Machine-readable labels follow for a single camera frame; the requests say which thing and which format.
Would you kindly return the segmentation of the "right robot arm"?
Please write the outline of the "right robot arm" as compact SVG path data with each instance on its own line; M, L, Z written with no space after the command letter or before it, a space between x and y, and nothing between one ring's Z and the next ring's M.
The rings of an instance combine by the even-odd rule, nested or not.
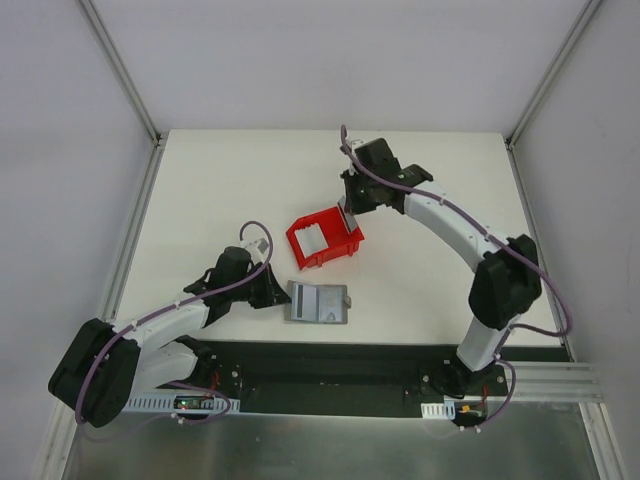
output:
M420 223L456 252L474 274L468 304L473 318L452 358L430 376L436 392L457 399L481 388L508 330L542 293L537 247L526 234L496 236L448 200L434 177L417 164L402 167L383 138L340 150L350 162L341 178L343 211L356 216L380 206Z

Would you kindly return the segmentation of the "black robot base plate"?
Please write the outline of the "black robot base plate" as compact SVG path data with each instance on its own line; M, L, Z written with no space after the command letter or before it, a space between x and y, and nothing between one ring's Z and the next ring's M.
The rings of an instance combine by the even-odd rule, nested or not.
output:
M179 380L212 387L243 413L418 418L442 400L433 377L451 345L206 341L193 373Z

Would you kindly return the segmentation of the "grey leather card holder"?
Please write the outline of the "grey leather card holder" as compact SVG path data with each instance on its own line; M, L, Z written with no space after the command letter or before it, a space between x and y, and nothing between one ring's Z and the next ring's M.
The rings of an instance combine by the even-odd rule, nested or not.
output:
M344 325L352 306L346 285L309 284L289 281L286 289L290 302L284 320L293 323Z

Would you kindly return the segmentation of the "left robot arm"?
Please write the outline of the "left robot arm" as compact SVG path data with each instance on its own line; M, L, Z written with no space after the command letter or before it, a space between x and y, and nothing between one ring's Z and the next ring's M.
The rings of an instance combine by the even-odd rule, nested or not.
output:
M196 332L227 315L233 304L253 309L289 303L261 238L226 248L214 267L186 286L182 299L139 320L86 321L48 382L48 391L95 428L114 420L129 399L174 380L199 389L210 380L212 351Z

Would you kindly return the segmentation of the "white credit card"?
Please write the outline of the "white credit card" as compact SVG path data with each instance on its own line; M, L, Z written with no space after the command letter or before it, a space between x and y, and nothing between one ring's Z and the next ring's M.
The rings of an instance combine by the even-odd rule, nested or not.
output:
M319 318L318 287L294 283L291 294L291 319L299 322L317 322Z
M324 324L347 322L346 290L343 286L322 286L318 297L318 320Z

